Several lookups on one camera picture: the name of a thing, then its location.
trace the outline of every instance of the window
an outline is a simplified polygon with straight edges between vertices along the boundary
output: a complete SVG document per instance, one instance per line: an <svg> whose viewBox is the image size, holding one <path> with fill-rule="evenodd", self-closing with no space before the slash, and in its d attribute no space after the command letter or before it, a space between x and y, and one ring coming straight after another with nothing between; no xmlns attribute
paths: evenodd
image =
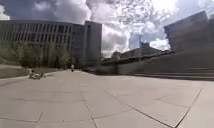
<svg viewBox="0 0 214 128"><path fill-rule="evenodd" d="M54 32L56 32L56 25L54 26Z"/></svg>
<svg viewBox="0 0 214 128"><path fill-rule="evenodd" d="M47 41L47 34L45 35L45 39L44 39L44 41L45 41L45 42Z"/></svg>
<svg viewBox="0 0 214 128"><path fill-rule="evenodd" d="M32 42L35 41L35 36L36 36L35 33L33 33L33 34L31 35L31 41L32 41Z"/></svg>
<svg viewBox="0 0 214 128"><path fill-rule="evenodd" d="M42 34L42 36L41 36L41 42L43 42L43 38L44 38L44 35Z"/></svg>
<svg viewBox="0 0 214 128"><path fill-rule="evenodd" d="M45 29L46 29L46 25L44 24L43 25L43 32L45 32Z"/></svg>
<svg viewBox="0 0 214 128"><path fill-rule="evenodd" d="M68 26L65 27L65 33L67 33L67 30L68 30Z"/></svg>
<svg viewBox="0 0 214 128"><path fill-rule="evenodd" d="M70 43L70 36L68 36L67 43Z"/></svg>
<svg viewBox="0 0 214 128"><path fill-rule="evenodd" d="M65 35L65 36L63 37L63 43L66 43L66 38L67 38L67 36Z"/></svg>
<svg viewBox="0 0 214 128"><path fill-rule="evenodd" d="M36 24L36 26L35 26L35 31L36 32L38 31L38 24Z"/></svg>
<svg viewBox="0 0 214 128"><path fill-rule="evenodd" d="M39 42L39 38L40 38L40 35L38 34L38 35L37 35L37 42Z"/></svg>
<svg viewBox="0 0 214 128"><path fill-rule="evenodd" d="M48 41L49 41L49 42L51 41L51 34L49 34L49 38L48 38Z"/></svg>
<svg viewBox="0 0 214 128"><path fill-rule="evenodd" d="M55 41L55 35L52 35L52 41Z"/></svg>
<svg viewBox="0 0 214 128"><path fill-rule="evenodd" d="M69 33L71 33L71 27L69 27Z"/></svg>
<svg viewBox="0 0 214 128"><path fill-rule="evenodd" d="M63 29L64 29L64 26L62 26L62 25L59 26L59 27L58 27L58 32L59 32L59 33L63 33Z"/></svg>
<svg viewBox="0 0 214 128"><path fill-rule="evenodd" d="M59 41L60 43L62 43L62 37L63 37L63 36L62 36L62 35L60 35L60 41Z"/></svg>
<svg viewBox="0 0 214 128"><path fill-rule="evenodd" d="M47 28L46 28L46 32L49 32L49 27L50 27L50 25L48 24Z"/></svg>
<svg viewBox="0 0 214 128"><path fill-rule="evenodd" d="M59 42L59 35L56 36L56 43Z"/></svg>
<svg viewBox="0 0 214 128"><path fill-rule="evenodd" d="M42 24L39 25L39 32L42 32Z"/></svg>
<svg viewBox="0 0 214 128"><path fill-rule="evenodd" d="M52 32L52 31L53 31L53 25L50 26L50 32Z"/></svg>

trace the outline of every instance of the low wall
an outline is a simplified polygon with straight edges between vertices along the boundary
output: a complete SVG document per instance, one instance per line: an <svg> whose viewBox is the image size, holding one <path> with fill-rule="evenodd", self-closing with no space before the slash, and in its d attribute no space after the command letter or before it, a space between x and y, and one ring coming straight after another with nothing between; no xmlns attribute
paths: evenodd
<svg viewBox="0 0 214 128"><path fill-rule="evenodd" d="M147 62L148 60L142 60L142 61L133 62L129 64L118 65L118 74L121 74L121 75L129 74L139 69L142 69L144 64Z"/></svg>

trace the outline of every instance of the building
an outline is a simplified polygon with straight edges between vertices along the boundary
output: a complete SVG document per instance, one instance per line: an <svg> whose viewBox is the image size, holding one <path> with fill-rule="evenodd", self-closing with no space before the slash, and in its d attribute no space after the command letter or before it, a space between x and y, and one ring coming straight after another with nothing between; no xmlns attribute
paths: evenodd
<svg viewBox="0 0 214 128"><path fill-rule="evenodd" d="M188 51L212 43L212 31L205 11L164 27L172 51Z"/></svg>
<svg viewBox="0 0 214 128"><path fill-rule="evenodd" d="M161 50L150 47L150 43L141 43L142 55L153 55L162 52Z"/></svg>
<svg viewBox="0 0 214 128"><path fill-rule="evenodd" d="M121 54L120 58L127 59L132 57L140 57L141 52L142 52L142 56L153 55L161 52L161 50L150 47L149 43L141 43L141 48L136 48L136 49L126 51Z"/></svg>
<svg viewBox="0 0 214 128"><path fill-rule="evenodd" d="M64 46L75 63L99 63L101 59L102 25L86 21L85 25L54 21L0 21L0 46L28 42L46 51L48 43L56 49Z"/></svg>

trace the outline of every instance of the paved plaza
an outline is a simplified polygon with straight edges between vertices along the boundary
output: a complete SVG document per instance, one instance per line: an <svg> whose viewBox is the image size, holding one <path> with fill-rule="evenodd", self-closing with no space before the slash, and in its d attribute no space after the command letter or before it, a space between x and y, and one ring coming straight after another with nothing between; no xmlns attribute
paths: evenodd
<svg viewBox="0 0 214 128"><path fill-rule="evenodd" d="M214 128L214 82L79 71L0 80L0 128Z"/></svg>

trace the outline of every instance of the stone tile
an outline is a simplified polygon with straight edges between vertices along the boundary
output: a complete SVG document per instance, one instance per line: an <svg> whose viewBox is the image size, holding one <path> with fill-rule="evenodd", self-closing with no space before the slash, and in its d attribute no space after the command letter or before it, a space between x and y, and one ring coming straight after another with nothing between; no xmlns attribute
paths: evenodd
<svg viewBox="0 0 214 128"><path fill-rule="evenodd" d="M95 119L98 128L168 128L135 110Z"/></svg>
<svg viewBox="0 0 214 128"><path fill-rule="evenodd" d="M0 119L0 128L35 128L36 123Z"/></svg>
<svg viewBox="0 0 214 128"><path fill-rule="evenodd" d="M84 102L49 102L43 103L41 122L80 121L91 119Z"/></svg>
<svg viewBox="0 0 214 128"><path fill-rule="evenodd" d="M99 87L97 86L81 86L81 90L84 92L97 92L97 91L102 91Z"/></svg>
<svg viewBox="0 0 214 128"><path fill-rule="evenodd" d="M23 91L19 91L17 89L0 89L0 98L1 99L16 99L21 98L23 95Z"/></svg>
<svg viewBox="0 0 214 128"><path fill-rule="evenodd" d="M109 90L108 93L112 94L113 96L121 96L121 95L127 95L131 93L136 93L139 90L136 89L114 89L114 90Z"/></svg>
<svg viewBox="0 0 214 128"><path fill-rule="evenodd" d="M62 122L62 123L40 123L38 128L96 128L92 120Z"/></svg>
<svg viewBox="0 0 214 128"><path fill-rule="evenodd" d="M175 105L191 107L197 95L198 95L197 91L179 92L169 96L162 97L159 100Z"/></svg>
<svg viewBox="0 0 214 128"><path fill-rule="evenodd" d="M133 108L142 108L148 103L154 102L156 99L162 97L162 94L156 94L154 92L142 91L139 93L132 93L117 97L117 99L128 104Z"/></svg>
<svg viewBox="0 0 214 128"><path fill-rule="evenodd" d="M214 82L204 87L178 128L214 128Z"/></svg>
<svg viewBox="0 0 214 128"><path fill-rule="evenodd" d="M155 101L154 103L150 103L138 110L155 118L156 120L175 127L183 116L185 116L188 108L168 104L162 101Z"/></svg>
<svg viewBox="0 0 214 128"><path fill-rule="evenodd" d="M117 114L132 109L115 98L105 98L99 101L88 102L87 105L93 118Z"/></svg>
<svg viewBox="0 0 214 128"><path fill-rule="evenodd" d="M40 108L39 102L0 100L0 117L24 121L37 121L42 112Z"/></svg>
<svg viewBox="0 0 214 128"><path fill-rule="evenodd" d="M60 91L61 92L80 92L81 91L81 88L80 86L78 85L64 85L60 88Z"/></svg>
<svg viewBox="0 0 214 128"><path fill-rule="evenodd" d="M18 99L33 101L50 101L53 96L53 92L25 91L22 97Z"/></svg>
<svg viewBox="0 0 214 128"><path fill-rule="evenodd" d="M108 97L113 97L105 91L96 91L96 92L92 91L92 92L83 92L83 93L84 93L85 100L87 102L98 101Z"/></svg>
<svg viewBox="0 0 214 128"><path fill-rule="evenodd" d="M83 102L84 96L82 92L71 93L56 93L52 101L65 101L65 102Z"/></svg>

